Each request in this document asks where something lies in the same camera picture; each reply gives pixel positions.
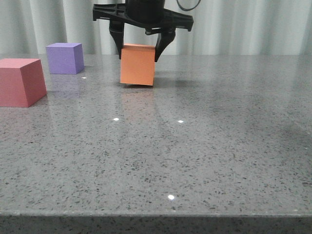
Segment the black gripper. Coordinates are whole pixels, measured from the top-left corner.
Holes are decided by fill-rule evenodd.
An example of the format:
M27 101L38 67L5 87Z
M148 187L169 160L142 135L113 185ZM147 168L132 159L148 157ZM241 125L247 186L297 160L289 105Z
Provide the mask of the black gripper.
M116 44L119 59L124 45L124 25L144 28L145 34L158 34L155 62L175 39L176 29L192 30L193 17L164 8L163 0L127 0L118 4L95 4L93 20L108 20L110 35Z

